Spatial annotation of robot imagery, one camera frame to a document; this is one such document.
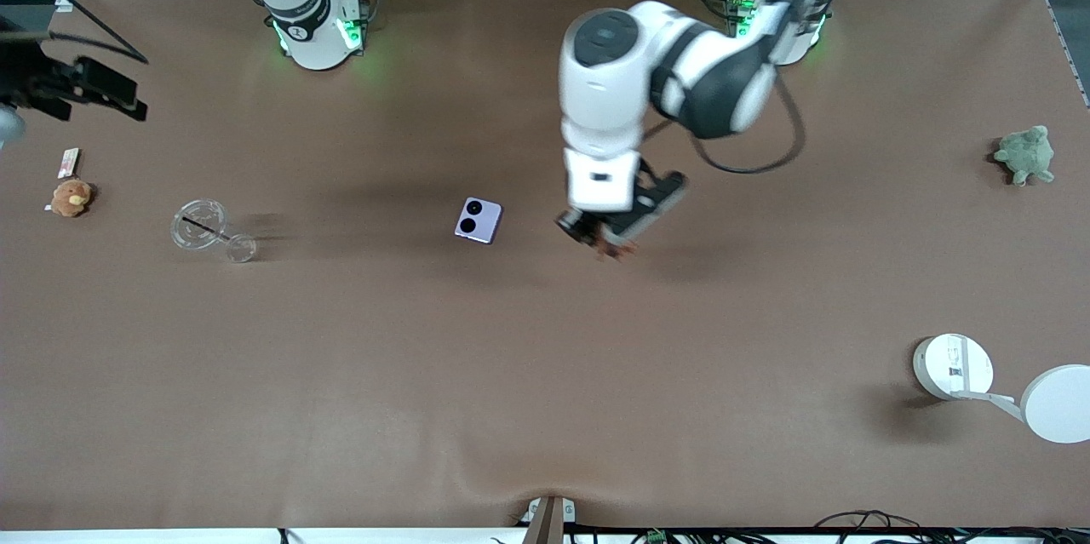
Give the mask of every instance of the brown table surface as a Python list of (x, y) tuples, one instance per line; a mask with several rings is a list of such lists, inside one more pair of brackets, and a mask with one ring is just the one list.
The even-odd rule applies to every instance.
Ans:
[[(1090, 362), (1090, 118), (1043, 1), (837, 1), (785, 70), (802, 157), (726, 176), (667, 130), (643, 152), (691, 192), (621, 264), (553, 226), (557, 56), (639, 0), (384, 0), (328, 73), (250, 0), (85, 1), (150, 112), (27, 112), (0, 154), (4, 528), (499, 525), (545, 493), (600, 524), (1090, 523), (1090, 445), (909, 366), (945, 331), (997, 392)], [(985, 156), (1040, 122), (1055, 183), (1008, 186)], [(710, 148), (789, 133), (773, 100)], [(75, 220), (41, 209), (70, 146)], [(495, 245), (452, 235), (467, 196), (506, 207)], [(196, 197), (265, 261), (179, 250)]]

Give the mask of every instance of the green stuffed turtle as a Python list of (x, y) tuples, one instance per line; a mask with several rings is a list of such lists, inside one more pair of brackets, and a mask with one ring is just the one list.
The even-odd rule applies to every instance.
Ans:
[(1030, 176), (1037, 177), (1042, 182), (1055, 180), (1056, 177), (1049, 171), (1052, 155), (1049, 130), (1038, 125), (1005, 136), (1000, 141), (1000, 149), (992, 157), (1007, 165), (1008, 170), (1014, 172), (1013, 184), (1026, 186), (1026, 179)]

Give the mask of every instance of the white round lamp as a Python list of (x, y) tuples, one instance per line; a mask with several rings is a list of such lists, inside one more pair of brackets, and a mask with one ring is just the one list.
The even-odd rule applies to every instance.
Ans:
[(938, 399), (989, 401), (1049, 442), (1090, 440), (1090, 365), (1047, 370), (1026, 387), (1020, 404), (1013, 397), (988, 392), (994, 377), (992, 359), (960, 334), (920, 342), (912, 370), (923, 388)]

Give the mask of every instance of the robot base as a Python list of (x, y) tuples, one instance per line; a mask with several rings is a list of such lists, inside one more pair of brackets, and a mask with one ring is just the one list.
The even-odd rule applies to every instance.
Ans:
[(920, 342), (912, 354), (916, 377), (938, 399), (961, 399), (955, 391), (988, 392), (994, 372), (992, 359), (973, 339), (943, 334)]
[(329, 16), (315, 28), (310, 40), (295, 40), (280, 33), (284, 56), (301, 68), (329, 70), (363, 52), (371, 3), (366, 0), (329, 0)]

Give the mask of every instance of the green led light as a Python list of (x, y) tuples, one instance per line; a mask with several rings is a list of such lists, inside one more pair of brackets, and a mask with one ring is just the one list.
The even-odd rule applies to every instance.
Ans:
[(360, 48), (360, 25), (349, 21), (337, 20), (337, 27), (340, 29), (344, 45), (349, 48)]
[(283, 32), (280, 31), (280, 25), (277, 25), (276, 21), (272, 21), (272, 31), (276, 32), (276, 37), (280, 40), (280, 48), (288, 52), (288, 43), (283, 39)]

